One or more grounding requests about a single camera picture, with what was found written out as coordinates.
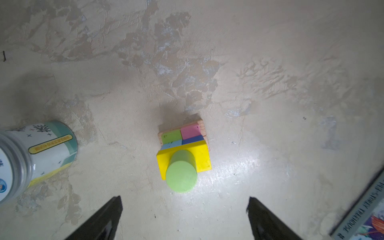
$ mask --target can label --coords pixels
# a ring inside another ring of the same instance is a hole
[[[77,154],[72,131],[61,122],[45,122],[7,130],[28,150],[34,171],[31,185],[67,168]]]
[[[8,157],[0,148],[0,201],[3,200],[11,190],[13,173]]]

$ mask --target blue block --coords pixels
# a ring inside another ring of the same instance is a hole
[[[163,144],[163,146],[161,147],[160,150],[168,149],[168,148],[171,148],[171,147],[179,147],[183,143],[182,141],[183,140],[177,140],[177,141],[174,141],[174,142]]]
[[[183,145],[185,144],[188,144],[188,143],[193,143],[193,142],[198,142],[198,141],[202,141],[204,140],[203,138],[203,135],[199,135],[199,136],[196,136],[196,137],[191,137],[191,138],[188,138],[186,140],[183,140]]]

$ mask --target book cover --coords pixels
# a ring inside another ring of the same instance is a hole
[[[384,171],[331,233],[335,240],[384,240]]]

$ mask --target cylindrical container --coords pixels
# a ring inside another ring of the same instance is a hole
[[[77,154],[73,132],[52,121],[0,132],[0,204],[69,167]]]
[[[175,192],[189,192],[197,183],[195,156],[188,150],[178,150],[170,158],[166,182]]]

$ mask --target green cylinder block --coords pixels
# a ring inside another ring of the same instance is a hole
[[[185,193],[193,189],[197,183],[196,161],[188,150],[175,152],[166,172],[166,182],[175,192]]]

